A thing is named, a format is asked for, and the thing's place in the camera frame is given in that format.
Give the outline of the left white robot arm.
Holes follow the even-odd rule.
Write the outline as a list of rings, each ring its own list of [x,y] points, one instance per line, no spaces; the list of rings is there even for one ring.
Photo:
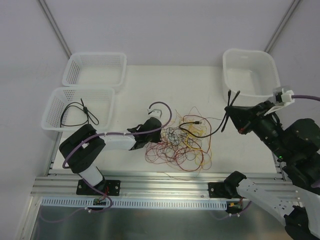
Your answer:
[[[128,128],[120,134],[97,133],[91,124],[85,124],[63,141],[59,151],[64,157],[64,167],[69,167],[81,177],[76,194],[79,196],[98,196],[120,194],[119,180],[106,180],[94,161],[102,151],[133,151],[143,148],[148,143],[161,142],[162,123],[150,117],[144,124]]]

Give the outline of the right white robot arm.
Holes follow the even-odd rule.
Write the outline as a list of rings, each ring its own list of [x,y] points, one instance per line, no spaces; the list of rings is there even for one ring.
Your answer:
[[[271,214],[294,240],[318,240],[320,238],[320,128],[314,120],[296,120],[283,129],[279,118],[270,110],[270,101],[255,106],[225,107],[237,131],[250,132],[266,145],[284,163],[283,171],[300,192],[303,206],[285,203],[266,192],[239,171],[224,180],[227,198],[244,197]]]

